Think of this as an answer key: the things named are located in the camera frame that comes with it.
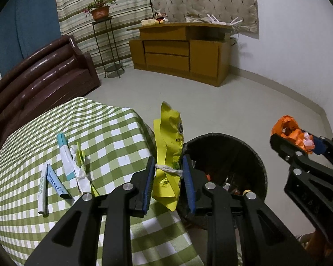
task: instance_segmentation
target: flower pot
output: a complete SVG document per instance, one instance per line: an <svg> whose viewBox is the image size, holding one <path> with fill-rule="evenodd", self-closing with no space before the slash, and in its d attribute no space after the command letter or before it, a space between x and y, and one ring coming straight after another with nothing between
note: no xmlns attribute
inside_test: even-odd
<svg viewBox="0 0 333 266"><path fill-rule="evenodd" d="M110 6L104 6L95 10L92 10L90 13L93 15L93 18L95 21L100 20L102 18L106 18L109 16L109 7Z"/></svg>

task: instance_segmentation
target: green checkered tablecloth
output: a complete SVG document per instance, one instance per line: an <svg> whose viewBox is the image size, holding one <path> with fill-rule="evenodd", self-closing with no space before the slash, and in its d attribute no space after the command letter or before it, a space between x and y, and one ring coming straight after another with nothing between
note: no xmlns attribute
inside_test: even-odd
<svg viewBox="0 0 333 266"><path fill-rule="evenodd" d="M129 182L155 154L153 132L130 108L76 98L41 115L13 133L0 151L0 242L23 265L70 205L48 187L47 217L38 214L39 167L49 161L76 201L75 179L67 181L57 144L65 133L71 145L80 142L87 170L100 195ZM97 265L101 265L104 220ZM134 265L203 265L180 218L154 199L143 219L131 218Z"/></svg>

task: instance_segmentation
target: black trash can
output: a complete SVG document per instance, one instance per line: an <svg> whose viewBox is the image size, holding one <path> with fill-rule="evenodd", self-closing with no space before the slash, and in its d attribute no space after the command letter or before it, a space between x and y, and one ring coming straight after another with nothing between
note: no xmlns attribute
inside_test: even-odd
<svg viewBox="0 0 333 266"><path fill-rule="evenodd" d="M189 154L195 161L194 168L202 170L210 180L227 187L229 192L242 194L253 191L263 201L267 192L267 176L263 162L258 154L246 143L236 137L209 133L185 143L182 156ZM187 214L185 189L181 189L177 211L189 223L207 229L207 219L203 216Z"/></svg>

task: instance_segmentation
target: brown leather sofa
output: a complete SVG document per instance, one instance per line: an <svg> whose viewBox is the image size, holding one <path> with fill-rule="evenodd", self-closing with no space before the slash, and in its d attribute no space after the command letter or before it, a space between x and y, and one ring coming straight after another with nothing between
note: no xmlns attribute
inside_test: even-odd
<svg viewBox="0 0 333 266"><path fill-rule="evenodd" d="M100 85L90 54L73 36L38 50L0 80L0 149L21 126Z"/></svg>

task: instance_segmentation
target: blue and white tube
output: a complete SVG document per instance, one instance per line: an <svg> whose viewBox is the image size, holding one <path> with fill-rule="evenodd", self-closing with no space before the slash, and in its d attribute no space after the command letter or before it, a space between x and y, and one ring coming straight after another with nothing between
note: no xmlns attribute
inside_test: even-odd
<svg viewBox="0 0 333 266"><path fill-rule="evenodd" d="M70 153L68 142L67 139L65 139L64 133L59 133L57 135L57 140L65 177L68 181L70 181L71 179L75 178L72 154Z"/></svg>
<svg viewBox="0 0 333 266"><path fill-rule="evenodd" d="M50 164L47 165L47 180L57 191L58 195L63 199L70 199L71 196L62 182L59 180L57 174L54 172Z"/></svg>
<svg viewBox="0 0 333 266"><path fill-rule="evenodd" d="M41 165L41 177L38 184L38 214L46 214L46 177L47 177L47 162Z"/></svg>

